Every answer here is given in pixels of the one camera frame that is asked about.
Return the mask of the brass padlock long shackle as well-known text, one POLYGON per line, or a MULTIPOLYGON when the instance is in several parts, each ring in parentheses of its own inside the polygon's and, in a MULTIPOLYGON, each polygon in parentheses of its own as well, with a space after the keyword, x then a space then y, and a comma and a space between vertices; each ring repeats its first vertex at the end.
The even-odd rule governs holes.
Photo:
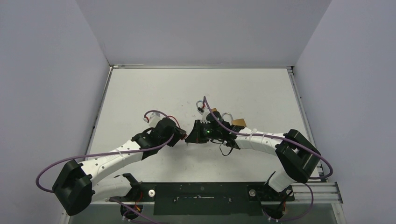
POLYGON ((206 104, 202 100, 199 100, 196 102, 196 107, 197 107, 197 111, 202 115, 202 118, 206 118, 212 112, 217 117, 219 117, 221 115, 215 108, 208 109, 206 104))

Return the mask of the brass padlock with key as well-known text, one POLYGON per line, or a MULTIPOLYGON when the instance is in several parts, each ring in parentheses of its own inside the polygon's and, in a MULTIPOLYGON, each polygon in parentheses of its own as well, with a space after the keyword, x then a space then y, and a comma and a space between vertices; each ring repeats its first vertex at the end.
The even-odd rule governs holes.
POLYGON ((234 119, 232 114, 229 112, 225 112, 221 115, 222 119, 225 119, 226 116, 228 116, 231 119, 232 125, 247 127, 247 124, 244 119, 234 119))

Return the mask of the red cable padlock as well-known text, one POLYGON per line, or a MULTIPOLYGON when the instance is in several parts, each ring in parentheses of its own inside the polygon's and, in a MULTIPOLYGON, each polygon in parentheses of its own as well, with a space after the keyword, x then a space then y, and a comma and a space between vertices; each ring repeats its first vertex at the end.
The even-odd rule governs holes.
MULTIPOLYGON (((174 120, 175 123, 176 123, 176 125, 177 125, 179 128, 181 128, 181 125, 180 125, 180 123, 178 122, 178 120, 176 119, 176 117, 174 117, 174 116, 172 116, 172 115, 169 115, 168 117, 171 118, 172 120, 174 120)), ((184 139, 186 139, 186 138, 187 138, 187 133, 185 133, 181 139, 184 140, 184 139)))

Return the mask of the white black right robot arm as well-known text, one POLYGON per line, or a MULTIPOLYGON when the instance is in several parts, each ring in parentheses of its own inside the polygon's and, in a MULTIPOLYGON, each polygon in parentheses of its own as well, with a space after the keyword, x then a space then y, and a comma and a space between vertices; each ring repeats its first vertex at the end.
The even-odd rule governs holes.
POLYGON ((186 138, 187 143, 205 144, 217 140, 232 149, 252 149, 276 156, 282 167, 274 172, 264 187, 269 200, 276 200, 295 182, 306 183, 319 163, 319 151, 298 130, 287 133, 264 133, 230 124, 217 113, 197 119, 186 138))

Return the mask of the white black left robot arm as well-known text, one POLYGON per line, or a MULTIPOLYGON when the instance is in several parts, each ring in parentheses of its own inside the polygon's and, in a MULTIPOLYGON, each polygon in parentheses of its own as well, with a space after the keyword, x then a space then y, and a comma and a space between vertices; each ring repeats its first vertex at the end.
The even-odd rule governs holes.
POLYGON ((140 189, 131 182, 131 175, 119 175, 109 181, 104 181, 104 178, 156 154, 164 146, 174 146, 186 135, 186 131, 172 119, 163 118, 104 155, 82 162, 75 159, 67 161, 52 191, 70 216, 82 212, 94 201, 113 196, 133 201, 139 196, 140 189))

